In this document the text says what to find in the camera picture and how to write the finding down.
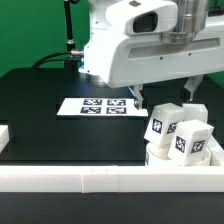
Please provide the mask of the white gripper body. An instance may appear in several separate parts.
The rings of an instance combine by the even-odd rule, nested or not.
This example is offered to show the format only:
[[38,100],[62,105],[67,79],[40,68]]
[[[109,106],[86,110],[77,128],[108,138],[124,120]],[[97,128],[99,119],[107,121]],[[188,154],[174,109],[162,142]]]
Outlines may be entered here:
[[224,71],[224,13],[209,0],[87,0],[83,71],[110,87]]

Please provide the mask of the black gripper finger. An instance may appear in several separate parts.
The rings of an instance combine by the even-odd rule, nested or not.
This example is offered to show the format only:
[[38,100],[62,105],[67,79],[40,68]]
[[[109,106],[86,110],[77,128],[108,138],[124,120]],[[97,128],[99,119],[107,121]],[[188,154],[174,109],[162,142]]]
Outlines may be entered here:
[[188,101],[192,101],[194,98],[194,93],[196,91],[196,89],[198,88],[198,86],[201,84],[201,82],[203,81],[203,76],[199,75],[199,76],[193,76],[193,77],[189,77],[187,82],[184,85],[184,89],[185,89],[185,93],[186,93],[186,99]]
[[141,110],[143,108],[143,96],[141,95],[141,91],[143,90],[143,85],[138,84],[134,86],[134,95],[135,95],[135,105]]

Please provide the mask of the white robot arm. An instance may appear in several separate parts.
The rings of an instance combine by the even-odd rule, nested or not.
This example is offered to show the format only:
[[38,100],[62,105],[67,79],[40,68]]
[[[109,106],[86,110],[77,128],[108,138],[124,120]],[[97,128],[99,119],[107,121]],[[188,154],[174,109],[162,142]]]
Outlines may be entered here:
[[224,71],[224,15],[209,0],[88,0],[90,38],[79,71],[111,88]]

